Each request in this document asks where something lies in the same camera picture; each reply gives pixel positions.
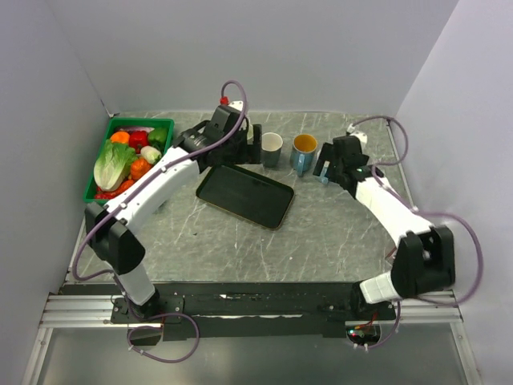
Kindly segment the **dark grey mug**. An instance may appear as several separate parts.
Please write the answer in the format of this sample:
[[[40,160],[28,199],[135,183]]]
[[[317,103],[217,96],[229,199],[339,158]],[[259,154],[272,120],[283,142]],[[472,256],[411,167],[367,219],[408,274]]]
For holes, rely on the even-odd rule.
[[[261,163],[265,168],[275,168],[281,156],[283,139],[274,132],[266,132],[261,137]]]

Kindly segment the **blue mug tan rim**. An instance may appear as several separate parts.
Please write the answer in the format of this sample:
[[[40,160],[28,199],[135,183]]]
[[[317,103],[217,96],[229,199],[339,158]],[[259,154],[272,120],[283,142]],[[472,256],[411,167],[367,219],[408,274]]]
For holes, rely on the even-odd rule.
[[[300,134],[293,139],[289,157],[291,168],[298,177],[309,171],[317,150],[317,140],[310,134]]]

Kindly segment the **light blue hexagonal mug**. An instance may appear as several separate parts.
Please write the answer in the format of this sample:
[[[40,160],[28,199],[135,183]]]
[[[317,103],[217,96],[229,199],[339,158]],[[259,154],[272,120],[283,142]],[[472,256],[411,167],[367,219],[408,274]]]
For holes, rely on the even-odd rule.
[[[328,178],[328,170],[329,170],[329,165],[330,165],[330,162],[329,161],[325,161],[323,166],[322,166],[322,169],[321,169],[321,173],[318,177],[318,180],[323,184],[323,185],[327,185],[329,183],[329,178]]]

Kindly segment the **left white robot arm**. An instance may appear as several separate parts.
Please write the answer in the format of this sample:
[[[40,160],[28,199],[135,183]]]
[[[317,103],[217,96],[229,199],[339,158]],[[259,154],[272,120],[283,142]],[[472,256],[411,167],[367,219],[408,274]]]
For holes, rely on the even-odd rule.
[[[243,101],[218,106],[210,120],[181,132],[140,181],[104,206],[91,203],[85,210],[87,244],[108,264],[130,313],[140,322],[156,317],[160,295],[143,266],[145,248],[135,234],[178,188],[206,168],[259,163],[261,126],[248,122],[246,109]]]

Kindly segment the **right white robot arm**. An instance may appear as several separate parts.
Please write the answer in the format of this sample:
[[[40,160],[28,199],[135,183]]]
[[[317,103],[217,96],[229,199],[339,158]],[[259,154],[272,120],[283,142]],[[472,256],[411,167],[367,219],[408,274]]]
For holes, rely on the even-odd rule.
[[[395,243],[391,270],[356,284],[356,295],[349,302],[356,318],[370,318],[379,302],[414,298],[454,284],[453,233],[413,213],[382,170],[369,163],[356,136],[324,143],[313,175],[324,183],[338,184],[365,206]]]

